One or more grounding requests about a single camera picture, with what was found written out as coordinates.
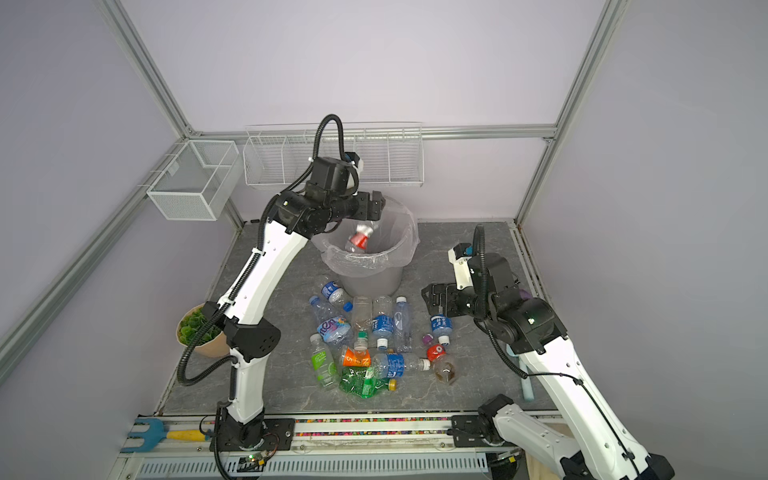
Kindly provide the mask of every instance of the white wire basket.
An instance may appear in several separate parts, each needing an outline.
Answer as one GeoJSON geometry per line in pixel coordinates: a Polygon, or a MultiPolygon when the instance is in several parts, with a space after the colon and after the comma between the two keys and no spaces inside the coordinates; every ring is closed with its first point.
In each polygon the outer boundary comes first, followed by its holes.
{"type": "MultiPolygon", "coordinates": [[[[273,189],[295,180],[312,156],[317,125],[246,127],[245,182],[273,189]]],[[[362,159],[360,183],[368,186],[421,186],[424,183],[422,127],[418,123],[344,124],[344,150],[362,159]]],[[[339,157],[339,132],[329,123],[320,142],[321,157],[339,157]]]]}
{"type": "Polygon", "coordinates": [[[189,140],[147,195],[168,220],[216,220],[242,174],[235,142],[189,140]]]}

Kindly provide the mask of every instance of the yellow handle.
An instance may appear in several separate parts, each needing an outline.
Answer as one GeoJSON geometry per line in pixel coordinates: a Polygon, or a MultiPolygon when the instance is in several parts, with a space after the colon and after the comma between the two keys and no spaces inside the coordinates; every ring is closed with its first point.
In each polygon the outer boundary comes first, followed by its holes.
{"type": "Polygon", "coordinates": [[[188,442],[205,442],[205,435],[197,430],[171,430],[166,438],[175,440],[187,440],[188,442]]]}

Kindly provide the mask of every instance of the trash can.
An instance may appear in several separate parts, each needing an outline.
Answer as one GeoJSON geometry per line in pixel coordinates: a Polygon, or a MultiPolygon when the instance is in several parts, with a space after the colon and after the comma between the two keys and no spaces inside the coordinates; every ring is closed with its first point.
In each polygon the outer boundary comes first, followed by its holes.
{"type": "Polygon", "coordinates": [[[356,232],[355,220],[343,220],[336,231],[312,237],[323,261],[339,275],[344,290],[352,296],[394,294],[402,280],[402,268],[411,263],[419,244],[416,217],[400,202],[385,198],[379,228],[368,241],[367,253],[344,250],[356,232]]]}

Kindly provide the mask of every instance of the table surface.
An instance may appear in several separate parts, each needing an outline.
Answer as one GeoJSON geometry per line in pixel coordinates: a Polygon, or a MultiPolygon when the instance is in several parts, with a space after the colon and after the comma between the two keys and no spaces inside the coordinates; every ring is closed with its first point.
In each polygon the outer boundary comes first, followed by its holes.
{"type": "MultiPolygon", "coordinates": [[[[429,315],[421,290],[432,282],[452,282],[453,268],[447,251],[459,242],[471,242],[475,223],[420,223],[420,243],[412,262],[403,269],[397,296],[411,303],[414,352],[425,356],[420,339],[429,331],[429,315]]],[[[247,224],[227,260],[214,298],[232,284],[256,243],[257,224],[247,224]]],[[[506,257],[521,284],[521,268],[508,225],[485,223],[486,251],[506,257]]],[[[410,372],[398,379],[395,392],[380,392],[370,399],[321,389],[310,362],[310,335],[314,323],[307,299],[316,294],[315,285],[323,274],[333,275],[309,242],[296,255],[267,304],[264,317],[280,328],[283,335],[266,368],[263,397],[270,414],[314,412],[410,412],[473,411],[502,393],[523,409],[554,409],[554,403],[538,381],[533,379],[535,400],[523,400],[520,379],[498,358],[488,337],[468,316],[453,319],[450,354],[457,366],[457,379],[450,386],[440,383],[431,372],[410,372]]],[[[192,376],[213,362],[193,354],[188,375],[192,376]]],[[[227,398],[230,369],[223,366],[194,386],[173,385],[161,411],[164,415],[206,415],[216,411],[216,403],[227,398]]]]}

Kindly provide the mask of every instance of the beige pot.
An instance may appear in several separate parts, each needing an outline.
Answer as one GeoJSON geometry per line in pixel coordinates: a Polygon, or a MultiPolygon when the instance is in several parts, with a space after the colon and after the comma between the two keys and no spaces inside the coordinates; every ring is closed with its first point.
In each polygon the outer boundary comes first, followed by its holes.
{"type": "MultiPolygon", "coordinates": [[[[202,305],[198,305],[194,307],[189,312],[186,312],[184,316],[181,317],[181,320],[179,320],[179,324],[176,326],[176,341],[179,342],[179,335],[181,332],[181,322],[184,321],[185,318],[187,318],[188,315],[191,315],[192,312],[195,310],[198,310],[200,308],[203,308],[202,305]]],[[[182,342],[179,342],[179,345],[182,345],[183,347],[186,347],[182,342]]],[[[219,333],[216,335],[216,338],[212,339],[208,343],[204,343],[203,345],[198,345],[194,347],[194,351],[205,356],[209,356],[211,358],[215,358],[218,356],[225,356],[230,354],[230,347],[227,345],[227,338],[224,335],[224,332],[219,333]]]]}

